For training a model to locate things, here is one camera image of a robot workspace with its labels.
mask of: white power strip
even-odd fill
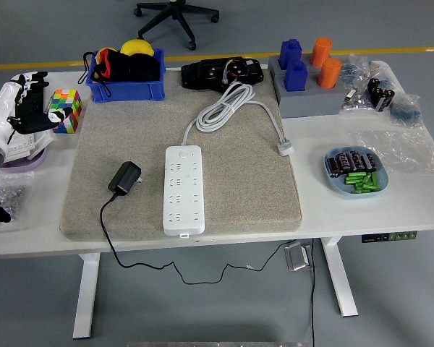
[[[199,146],[166,149],[163,227],[166,235],[182,238],[204,231],[203,161]]]

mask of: gray foam block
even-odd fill
[[[61,215],[61,232],[68,239],[105,239],[100,208],[111,197],[109,182],[127,160],[141,167],[143,182],[106,208],[111,238],[171,239],[162,228],[166,148],[180,145],[191,120],[221,97],[212,90],[184,89],[180,76],[172,71],[164,75],[164,101],[89,102]],[[254,100],[266,104],[281,123],[268,71],[254,91]],[[271,120],[259,105],[242,106],[215,132],[190,130],[187,144],[203,150],[203,236],[297,229],[302,216],[296,183],[289,158],[279,155],[277,143]]]
[[[347,94],[340,79],[331,89],[325,89],[317,84],[320,69],[310,65],[310,55],[302,54],[302,60],[309,72],[309,77],[302,92],[288,92],[284,85],[286,70],[280,68],[278,56],[268,60],[268,70],[271,73],[276,99],[281,118],[325,116],[337,114],[341,110]]]

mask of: table leg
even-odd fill
[[[326,261],[333,280],[334,291],[338,299],[342,317],[357,316],[354,297],[350,289],[341,254],[339,253],[338,241],[341,237],[323,237],[321,239],[325,251]]]
[[[92,327],[100,253],[79,254],[79,256],[84,261],[84,267],[80,280],[79,301],[77,303],[72,338],[89,338]]]

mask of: yellow floor line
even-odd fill
[[[304,53],[312,53],[312,51],[303,51]],[[402,47],[402,48],[366,48],[366,49],[342,49],[333,50],[331,55],[345,55],[350,53],[355,54],[380,54],[380,53],[422,53],[434,52],[434,46],[428,47]],[[167,62],[174,61],[199,61],[203,59],[225,58],[227,56],[242,56],[243,58],[268,58],[275,56],[279,52],[265,53],[232,53],[232,54],[210,54],[202,56],[167,56]],[[83,61],[50,61],[43,63],[24,63],[24,64],[0,64],[0,70],[12,69],[40,69],[45,67],[82,67]]]

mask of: office chair base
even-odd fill
[[[183,13],[210,14],[210,21],[212,23],[217,23],[220,17],[219,11],[216,9],[207,9],[205,7],[186,5],[185,0],[170,1],[169,3],[138,3],[137,8],[133,12],[134,15],[137,17],[141,17],[143,15],[142,9],[154,9],[161,12],[157,16],[155,16],[150,22],[148,22],[144,27],[138,30],[138,38],[143,39],[143,35],[147,31],[151,30],[153,27],[163,22],[166,18],[172,17],[173,20],[179,21],[180,25],[190,37],[188,49],[191,51],[194,51],[196,49],[195,35],[191,31],[191,28],[185,18],[183,17]]]

